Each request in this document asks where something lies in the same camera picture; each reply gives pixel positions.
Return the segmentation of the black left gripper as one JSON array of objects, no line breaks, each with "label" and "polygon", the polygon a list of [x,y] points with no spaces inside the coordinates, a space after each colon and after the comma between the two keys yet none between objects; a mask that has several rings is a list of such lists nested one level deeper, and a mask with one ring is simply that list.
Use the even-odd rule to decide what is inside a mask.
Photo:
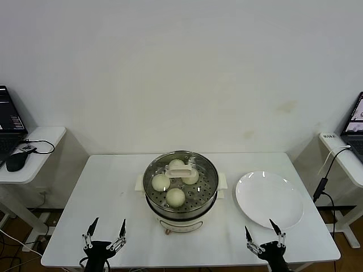
[{"label": "black left gripper", "polygon": [[83,267],[85,272],[111,271],[108,260],[114,257],[116,252],[126,244],[126,219],[123,220],[119,236],[113,242],[92,241],[98,220],[99,217],[96,217],[89,225],[86,233],[82,234],[84,241],[83,251],[86,254],[86,257],[83,258],[83,261],[86,261]]}]

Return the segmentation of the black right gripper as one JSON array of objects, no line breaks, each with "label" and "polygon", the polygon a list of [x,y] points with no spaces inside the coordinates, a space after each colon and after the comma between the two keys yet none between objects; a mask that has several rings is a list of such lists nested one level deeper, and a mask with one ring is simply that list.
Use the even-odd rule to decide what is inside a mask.
[{"label": "black right gripper", "polygon": [[258,254],[261,260],[267,261],[272,272],[289,272],[290,269],[284,259],[286,251],[286,233],[282,232],[279,226],[272,219],[269,219],[269,222],[275,231],[278,240],[258,245],[253,241],[248,228],[245,226],[244,229],[247,240],[247,248],[253,254]]}]

